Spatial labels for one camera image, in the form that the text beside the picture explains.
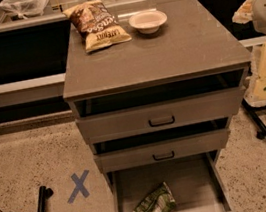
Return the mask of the green jalapeno chip bag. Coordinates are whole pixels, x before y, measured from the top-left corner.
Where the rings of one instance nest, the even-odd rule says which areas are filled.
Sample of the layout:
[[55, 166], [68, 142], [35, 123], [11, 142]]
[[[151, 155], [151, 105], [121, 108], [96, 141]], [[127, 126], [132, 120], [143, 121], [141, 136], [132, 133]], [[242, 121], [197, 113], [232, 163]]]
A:
[[169, 186], [162, 182], [133, 209], [133, 212], [171, 212], [176, 206]]

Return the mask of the top grey drawer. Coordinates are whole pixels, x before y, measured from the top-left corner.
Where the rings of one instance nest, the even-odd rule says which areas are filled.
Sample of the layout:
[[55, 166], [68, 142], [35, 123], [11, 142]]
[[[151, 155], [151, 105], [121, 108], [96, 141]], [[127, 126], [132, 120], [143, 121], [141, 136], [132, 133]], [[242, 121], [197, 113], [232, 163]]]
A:
[[76, 124], [88, 144], [133, 137], [162, 129], [228, 118], [237, 114], [244, 91], [244, 88], [213, 91], [184, 99], [88, 116], [77, 119]]

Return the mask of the grey drawer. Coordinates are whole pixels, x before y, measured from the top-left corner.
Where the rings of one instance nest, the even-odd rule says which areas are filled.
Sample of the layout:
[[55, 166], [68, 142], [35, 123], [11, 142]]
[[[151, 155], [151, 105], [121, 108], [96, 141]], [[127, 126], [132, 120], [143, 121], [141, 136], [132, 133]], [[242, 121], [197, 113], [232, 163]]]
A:
[[176, 208], [171, 212], [238, 212], [232, 210], [212, 158], [207, 154], [117, 171], [114, 175], [117, 212], [133, 212], [162, 182]]
[[77, 119], [76, 124], [88, 144], [133, 137], [162, 129], [228, 118], [237, 114], [244, 91], [244, 88], [213, 91], [184, 99], [88, 116]]
[[199, 133], [181, 139], [151, 145], [115, 150], [94, 156], [101, 173], [135, 168], [136, 166], [164, 162], [223, 149], [228, 141], [229, 129]]

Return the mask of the grey drawer cabinet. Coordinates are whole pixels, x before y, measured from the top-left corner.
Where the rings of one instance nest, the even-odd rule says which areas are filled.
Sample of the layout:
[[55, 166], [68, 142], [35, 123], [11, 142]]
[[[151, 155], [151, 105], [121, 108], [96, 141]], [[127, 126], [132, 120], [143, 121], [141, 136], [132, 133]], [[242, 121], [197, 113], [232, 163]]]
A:
[[[250, 53], [196, 0], [157, 0], [168, 16], [154, 34], [93, 53], [71, 33], [63, 97], [76, 119], [244, 88]], [[229, 129], [232, 116], [88, 144], [94, 156]]]

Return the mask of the middle grey drawer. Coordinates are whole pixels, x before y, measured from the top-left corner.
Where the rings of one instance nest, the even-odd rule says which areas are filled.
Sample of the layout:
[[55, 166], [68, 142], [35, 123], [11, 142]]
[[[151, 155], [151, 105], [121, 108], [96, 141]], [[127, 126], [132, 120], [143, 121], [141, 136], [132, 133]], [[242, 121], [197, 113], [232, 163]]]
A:
[[135, 168], [136, 166], [164, 162], [223, 149], [228, 141], [229, 129], [199, 133], [181, 139], [151, 145], [115, 150], [94, 156], [101, 173]]

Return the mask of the bottom grey drawer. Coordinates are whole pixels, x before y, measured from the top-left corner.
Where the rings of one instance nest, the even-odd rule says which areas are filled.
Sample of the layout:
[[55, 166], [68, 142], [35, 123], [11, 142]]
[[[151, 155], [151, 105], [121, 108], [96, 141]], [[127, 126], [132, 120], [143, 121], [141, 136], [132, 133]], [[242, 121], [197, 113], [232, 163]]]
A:
[[117, 171], [114, 175], [117, 212], [133, 212], [162, 182], [176, 208], [171, 212], [238, 212], [232, 210], [212, 158], [207, 154]]

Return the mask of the brown yellow chip bag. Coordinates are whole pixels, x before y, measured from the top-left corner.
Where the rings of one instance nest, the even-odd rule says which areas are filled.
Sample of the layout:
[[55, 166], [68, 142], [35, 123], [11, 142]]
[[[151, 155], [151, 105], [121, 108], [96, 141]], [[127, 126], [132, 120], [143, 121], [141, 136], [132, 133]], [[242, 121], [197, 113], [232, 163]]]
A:
[[132, 39], [100, 0], [91, 0], [67, 8], [64, 15], [85, 40], [88, 53]]

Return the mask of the clear plastic bag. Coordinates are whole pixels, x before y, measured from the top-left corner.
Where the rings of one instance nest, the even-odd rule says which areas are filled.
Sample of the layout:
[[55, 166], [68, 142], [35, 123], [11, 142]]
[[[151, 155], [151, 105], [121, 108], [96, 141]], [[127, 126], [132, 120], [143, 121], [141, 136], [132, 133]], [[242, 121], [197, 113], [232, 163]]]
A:
[[0, 8], [18, 18], [26, 19], [32, 16], [42, 16], [49, 0], [2, 0]]

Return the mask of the black stand leg right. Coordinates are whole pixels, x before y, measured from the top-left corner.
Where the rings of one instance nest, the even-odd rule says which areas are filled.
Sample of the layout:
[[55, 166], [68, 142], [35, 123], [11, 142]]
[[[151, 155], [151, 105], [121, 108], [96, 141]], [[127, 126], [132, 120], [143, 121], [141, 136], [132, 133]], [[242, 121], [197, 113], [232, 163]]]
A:
[[258, 117], [258, 111], [266, 110], [266, 105], [263, 107], [253, 107], [250, 106], [247, 101], [243, 100], [241, 106], [243, 106], [244, 111], [247, 113], [248, 117], [256, 124], [256, 135], [258, 140], [266, 139], [266, 124], [262, 122], [261, 118]]

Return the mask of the white paper bowl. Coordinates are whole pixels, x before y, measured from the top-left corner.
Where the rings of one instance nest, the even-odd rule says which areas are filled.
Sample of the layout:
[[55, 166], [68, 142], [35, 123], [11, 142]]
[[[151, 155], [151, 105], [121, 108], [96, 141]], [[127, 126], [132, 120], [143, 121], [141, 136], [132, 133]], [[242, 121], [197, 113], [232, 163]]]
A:
[[161, 11], [152, 10], [136, 13], [129, 19], [129, 25], [141, 34], [153, 34], [167, 21], [167, 15]]

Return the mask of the blue tape cross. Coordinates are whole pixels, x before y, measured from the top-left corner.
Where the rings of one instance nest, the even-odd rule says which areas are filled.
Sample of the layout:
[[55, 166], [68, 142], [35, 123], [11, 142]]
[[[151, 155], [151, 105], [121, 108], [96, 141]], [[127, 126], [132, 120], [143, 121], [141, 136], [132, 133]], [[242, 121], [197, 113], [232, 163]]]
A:
[[76, 200], [76, 197], [79, 193], [81, 193], [84, 198], [87, 198], [89, 196], [90, 193], [87, 190], [86, 186], [84, 186], [84, 183], [86, 181], [85, 179], [87, 178], [88, 174], [89, 174], [88, 169], [84, 170], [80, 176], [77, 175], [76, 173], [72, 174], [71, 180], [74, 182], [75, 188], [73, 189], [70, 197], [68, 198], [69, 204], [72, 204]]

